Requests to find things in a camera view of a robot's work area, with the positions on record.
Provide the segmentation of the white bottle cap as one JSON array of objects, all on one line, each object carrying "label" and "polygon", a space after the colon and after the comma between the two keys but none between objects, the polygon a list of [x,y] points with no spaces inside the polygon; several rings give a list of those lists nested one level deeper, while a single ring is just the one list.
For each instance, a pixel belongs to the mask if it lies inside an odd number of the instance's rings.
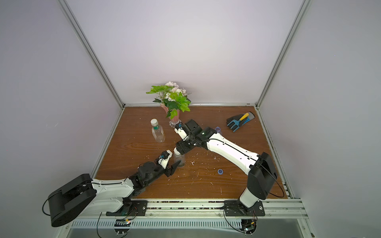
[{"label": "white bottle cap", "polygon": [[152,119],[152,120],[150,121],[150,123],[151,123],[151,125],[154,126],[154,127],[157,126],[157,125],[159,125],[157,119]]},{"label": "white bottle cap", "polygon": [[177,148],[174,148],[174,155],[181,156],[181,153],[177,150]]}]

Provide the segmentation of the teal print clear bottle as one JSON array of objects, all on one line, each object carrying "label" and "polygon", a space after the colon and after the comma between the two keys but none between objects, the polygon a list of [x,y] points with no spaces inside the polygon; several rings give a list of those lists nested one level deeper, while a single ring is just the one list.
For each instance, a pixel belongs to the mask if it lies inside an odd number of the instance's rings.
[{"label": "teal print clear bottle", "polygon": [[185,165],[185,155],[175,156],[173,154],[173,159],[174,159],[174,162],[181,160],[181,164],[179,165],[179,167],[183,167]]}]

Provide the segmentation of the green label clear bottle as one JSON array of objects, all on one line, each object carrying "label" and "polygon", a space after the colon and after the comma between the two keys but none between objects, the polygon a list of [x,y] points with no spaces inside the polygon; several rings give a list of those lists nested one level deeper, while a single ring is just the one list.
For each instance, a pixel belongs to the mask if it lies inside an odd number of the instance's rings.
[{"label": "green label clear bottle", "polygon": [[163,143],[165,141],[164,130],[160,124],[155,127],[152,126],[152,135],[158,143]]}]

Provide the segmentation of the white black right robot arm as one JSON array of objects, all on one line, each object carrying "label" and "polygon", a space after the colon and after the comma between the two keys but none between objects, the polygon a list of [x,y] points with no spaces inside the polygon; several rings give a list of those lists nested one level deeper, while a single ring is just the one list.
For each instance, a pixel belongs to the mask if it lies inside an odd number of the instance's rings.
[{"label": "white black right robot arm", "polygon": [[194,120],[177,123],[175,132],[181,137],[176,143],[176,151],[184,155],[195,147],[204,148],[224,157],[247,176],[247,186],[239,198],[239,204],[251,208],[259,200],[270,194],[278,175],[272,157],[267,153],[258,154],[246,150],[227,140],[212,128],[202,129]]}]

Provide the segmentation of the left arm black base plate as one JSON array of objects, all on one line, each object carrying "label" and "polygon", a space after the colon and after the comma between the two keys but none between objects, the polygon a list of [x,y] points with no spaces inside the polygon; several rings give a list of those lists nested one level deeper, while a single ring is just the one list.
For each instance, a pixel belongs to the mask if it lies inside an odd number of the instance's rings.
[{"label": "left arm black base plate", "polygon": [[117,210],[116,212],[106,212],[106,216],[119,216],[119,217],[127,217],[127,216],[138,216],[143,217],[146,214],[147,209],[147,200],[131,200],[127,201],[123,204],[123,206]]}]

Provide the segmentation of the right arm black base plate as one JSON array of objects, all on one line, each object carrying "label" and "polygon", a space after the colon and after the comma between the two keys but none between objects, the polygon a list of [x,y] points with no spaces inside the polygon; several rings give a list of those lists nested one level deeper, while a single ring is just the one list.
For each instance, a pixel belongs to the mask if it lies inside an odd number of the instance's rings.
[{"label": "right arm black base plate", "polygon": [[246,207],[239,200],[225,200],[221,207],[226,216],[244,216],[244,217],[263,217],[265,216],[264,206],[261,200],[254,203],[251,207]]}]

